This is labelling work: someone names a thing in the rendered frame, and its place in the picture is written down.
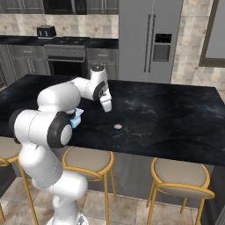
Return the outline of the dark framed window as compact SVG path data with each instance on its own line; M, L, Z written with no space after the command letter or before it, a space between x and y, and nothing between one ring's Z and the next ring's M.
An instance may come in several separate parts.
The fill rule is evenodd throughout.
M199 66L225 68L225 0L213 1Z

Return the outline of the grey double-door fridge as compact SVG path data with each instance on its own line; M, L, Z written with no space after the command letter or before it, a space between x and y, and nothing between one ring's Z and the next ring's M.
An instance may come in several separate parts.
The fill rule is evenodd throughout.
M120 0L120 80L171 81L183 2Z

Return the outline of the grey base cupboards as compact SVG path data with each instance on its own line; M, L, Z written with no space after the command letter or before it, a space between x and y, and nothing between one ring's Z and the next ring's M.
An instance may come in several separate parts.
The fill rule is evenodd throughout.
M90 68L94 64L104 63L109 80L117 80L119 74L119 57L117 49L88 48L87 62Z
M49 76L44 47L0 45L0 66L7 85L26 74Z

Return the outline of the large blue white yogurt container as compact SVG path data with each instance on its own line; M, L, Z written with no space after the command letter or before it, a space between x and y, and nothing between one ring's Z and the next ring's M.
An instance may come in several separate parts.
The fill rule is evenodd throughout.
M76 128L81 123L81 115L83 113L83 109L76 109L75 116L70 120L70 124L73 128Z

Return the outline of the black microwave oven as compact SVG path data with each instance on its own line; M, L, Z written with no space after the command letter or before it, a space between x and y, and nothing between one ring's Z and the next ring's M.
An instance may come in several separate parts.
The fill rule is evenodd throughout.
M86 15L86 0L43 0L46 14L51 15Z

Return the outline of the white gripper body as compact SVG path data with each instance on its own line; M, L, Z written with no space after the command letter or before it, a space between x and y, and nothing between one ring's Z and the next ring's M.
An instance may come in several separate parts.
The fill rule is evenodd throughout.
M112 110L112 96L110 93L105 93L99 100L106 113Z

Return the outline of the black toaster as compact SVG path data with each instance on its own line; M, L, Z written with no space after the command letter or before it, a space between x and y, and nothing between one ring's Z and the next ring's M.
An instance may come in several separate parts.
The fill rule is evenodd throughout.
M40 25L37 27L37 37L40 39L52 39L56 36L53 25Z

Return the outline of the gold stool with beige seat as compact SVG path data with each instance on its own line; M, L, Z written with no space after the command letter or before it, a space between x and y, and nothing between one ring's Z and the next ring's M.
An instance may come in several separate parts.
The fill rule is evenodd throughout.
M35 225L39 225L35 209L33 206L32 196L30 194L28 182L25 176L25 171L22 169L18 161L18 155L20 150L21 148L19 147L19 145L17 145L16 142L14 142L12 138L0 136L0 167L7 167L12 163L15 163L17 165L23 179L26 195L28 198L28 202L30 204L30 208L32 210Z
M104 181L106 225L110 225L107 182L108 172L111 173L114 201L117 201L113 164L114 154L112 151L69 147L62 156L62 165L65 170L78 172L86 176L87 180L90 182Z
M158 192L183 198L180 213L184 212L188 199L199 200L200 204L195 225L200 225L205 200L213 199L215 196L214 192L208 189L210 176L206 166L202 163L188 163L155 157L149 169L152 183L146 204L146 207L149 208L147 225L151 224Z

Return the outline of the black oven with hob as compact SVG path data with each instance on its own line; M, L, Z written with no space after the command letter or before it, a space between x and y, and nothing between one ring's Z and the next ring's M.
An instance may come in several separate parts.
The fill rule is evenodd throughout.
M61 37L44 46L52 76L87 77L86 42L89 37Z

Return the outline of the grey wall cupboards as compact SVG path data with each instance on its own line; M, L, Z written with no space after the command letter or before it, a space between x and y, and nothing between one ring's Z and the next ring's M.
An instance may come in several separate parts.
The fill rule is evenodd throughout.
M119 0L87 0L89 14L117 15L119 13Z
M42 0L0 0L4 14L43 14Z

